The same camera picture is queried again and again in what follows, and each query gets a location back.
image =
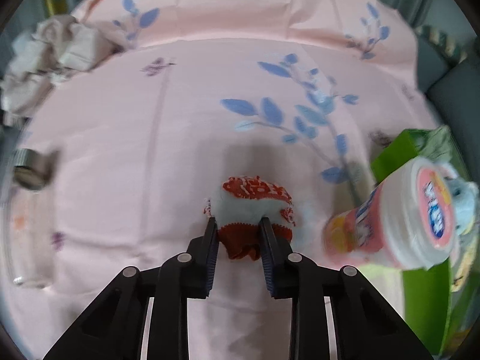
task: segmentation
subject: light blue stuffed toy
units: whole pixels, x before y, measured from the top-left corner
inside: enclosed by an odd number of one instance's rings
[[[467,182],[461,177],[446,178],[445,182],[452,195],[457,225],[455,231],[460,235],[470,229],[474,222],[479,189],[477,184]]]

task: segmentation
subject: blue leaf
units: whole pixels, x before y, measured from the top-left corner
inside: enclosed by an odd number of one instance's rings
[[[317,133],[317,128],[316,127],[313,127],[313,126],[309,126],[307,127],[307,130],[305,131],[305,135],[309,138],[309,139],[315,139],[318,135]]]
[[[367,3],[367,8],[368,8],[370,14],[371,14],[373,17],[375,17],[376,19],[378,19],[378,17],[379,17],[380,15],[378,14],[377,8],[375,8],[371,3]]]
[[[318,104],[324,114],[331,114],[335,109],[335,102],[333,101],[333,96],[327,96],[324,100]]]
[[[317,87],[315,85],[313,85],[311,82],[307,82],[307,81],[303,81],[301,83],[303,85],[304,88],[306,89],[310,89],[312,91],[316,91],[317,90]]]
[[[325,94],[317,89],[315,92],[307,92],[307,99],[313,104],[318,106],[325,99]]]
[[[347,136],[345,134],[337,135],[335,146],[337,147],[338,154],[345,155],[349,150],[347,147]]]
[[[297,141],[297,136],[295,134],[284,135],[282,141],[283,143],[295,143]]]
[[[362,54],[361,59],[372,59],[373,57],[375,57],[375,54],[373,52],[369,51],[369,52],[364,52]]]
[[[285,60],[285,62],[287,62],[289,64],[296,64],[299,61],[296,54],[289,54],[289,55],[285,56],[284,60]]]
[[[321,172],[321,175],[323,180],[332,184],[341,184],[347,180],[346,172],[343,169],[337,168],[336,166],[325,169]]]
[[[252,122],[251,120],[243,120],[237,123],[234,127],[235,131],[248,131],[255,128],[256,123]]]
[[[158,14],[160,13],[160,9],[154,8],[145,12],[143,15],[140,16],[139,25],[141,28],[150,27],[155,20],[157,20]]]
[[[332,76],[327,76],[327,80],[329,80],[332,85],[337,85],[337,80]]]
[[[133,0],[123,0],[122,5],[127,12],[132,12],[135,9],[135,3]]]
[[[293,118],[293,122],[295,124],[295,130],[297,130],[301,134],[304,134],[307,126],[305,125],[303,119],[300,116],[296,116]]]
[[[306,120],[308,120],[314,125],[326,126],[328,124],[327,120],[320,112],[314,111],[313,109],[306,107],[305,105],[295,105],[295,108],[302,114],[302,116]]]
[[[353,104],[355,105],[357,103],[357,100],[359,97],[355,94],[348,94],[342,97],[343,101],[347,104]]]
[[[291,77],[287,69],[284,69],[282,66],[278,66],[277,64],[270,64],[267,62],[258,62],[258,65],[260,65],[260,67],[265,69],[267,72],[271,74],[275,74],[276,76]]]
[[[246,100],[237,99],[223,99],[220,103],[229,111],[235,112],[244,116],[257,115],[257,111],[252,103]]]
[[[390,35],[390,28],[388,26],[380,27],[380,39],[385,40]]]
[[[262,99],[263,118],[270,124],[280,126],[283,123],[283,112],[270,97]]]

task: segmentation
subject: white crumpled fabric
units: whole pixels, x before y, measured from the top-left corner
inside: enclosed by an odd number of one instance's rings
[[[30,117],[52,85],[70,79],[76,71],[89,71],[114,48],[99,30],[78,24],[71,15],[53,16],[39,23],[35,33],[19,37],[14,42],[16,56],[0,82],[1,105],[9,114],[6,123]]]

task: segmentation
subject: metal rivet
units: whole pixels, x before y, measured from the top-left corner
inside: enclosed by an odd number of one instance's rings
[[[346,266],[343,268],[343,273],[347,276],[355,276],[357,274],[357,269],[353,266]]]
[[[179,254],[177,260],[181,263],[188,263],[188,261],[191,260],[191,255],[189,255],[188,253]]]
[[[299,263],[302,261],[302,255],[298,253],[290,253],[289,260],[292,261],[292,263]]]
[[[137,273],[136,268],[134,268],[134,267],[132,267],[132,266],[128,266],[128,267],[126,267],[126,268],[122,271],[122,274],[123,274],[126,278],[131,278],[132,276],[135,276],[136,273]]]

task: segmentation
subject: plastic cup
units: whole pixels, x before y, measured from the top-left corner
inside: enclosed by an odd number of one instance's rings
[[[454,228],[443,178],[432,162],[416,157],[390,174],[363,205],[334,216],[323,240],[335,268],[376,263],[429,269],[450,255]]]

